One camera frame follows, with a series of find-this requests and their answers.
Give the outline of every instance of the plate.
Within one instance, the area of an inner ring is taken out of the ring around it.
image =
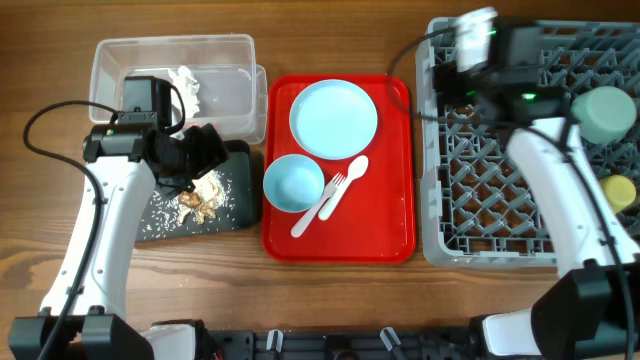
[[[378,114],[359,86],[344,80],[323,80],[296,97],[289,123],[294,139],[307,152],[340,160],[369,145],[378,127]]]

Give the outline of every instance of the gray crate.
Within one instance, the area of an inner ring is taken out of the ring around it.
[[[427,32],[453,26],[436,18]],[[640,108],[640,24],[540,21],[544,28],[539,63],[541,86],[562,86],[573,100],[598,86],[616,86]],[[416,53],[418,111],[437,116],[431,68],[453,60],[453,33],[424,42]],[[467,118],[469,105],[446,109]],[[505,157],[486,126],[423,122],[424,173],[420,181],[425,258],[438,266],[516,268],[552,266],[555,254],[544,219],[519,170]],[[640,186],[640,125],[620,142],[584,142],[596,176],[630,177]],[[640,206],[619,214],[640,240]]]

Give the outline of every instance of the red tray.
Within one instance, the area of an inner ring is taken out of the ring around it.
[[[287,262],[402,262],[416,246],[411,129],[409,115],[395,107],[387,95],[385,75],[279,78],[269,90],[265,170],[281,156],[302,154],[320,165],[326,181],[337,172],[347,174],[355,157],[338,161],[317,158],[296,143],[289,127],[289,111],[296,96],[307,86],[326,79],[342,79],[360,86],[376,105],[378,129],[360,153],[369,157],[369,168],[349,187],[331,217],[321,221],[316,216],[298,239],[290,232],[303,213],[284,213],[264,198],[262,246],[273,258]],[[393,80],[393,87],[408,106],[407,87],[398,79]]]

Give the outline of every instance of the yellow object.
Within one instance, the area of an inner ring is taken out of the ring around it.
[[[600,179],[600,186],[614,213],[619,213],[636,199],[635,185],[622,175]]]

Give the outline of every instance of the wooden table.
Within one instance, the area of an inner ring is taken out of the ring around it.
[[[86,99],[102,39],[246,33],[269,83],[288,73],[381,73],[431,19],[489,1],[96,0],[51,6],[46,0],[0,5],[0,357],[15,316],[32,316],[50,288],[76,219],[83,177],[28,152],[21,134],[40,108]],[[514,1],[502,15],[534,19],[637,21],[640,2]],[[400,75],[415,87],[412,61]],[[47,115],[35,144],[81,158],[91,123],[85,108]],[[414,124],[416,134],[420,124]],[[414,137],[416,178],[420,136]],[[134,250],[128,321],[136,329],[165,319],[202,318],[209,329],[380,329],[464,324],[470,316],[530,306],[555,279],[551,269],[486,271],[436,268],[422,249],[397,266],[288,265],[270,259],[260,225]]]

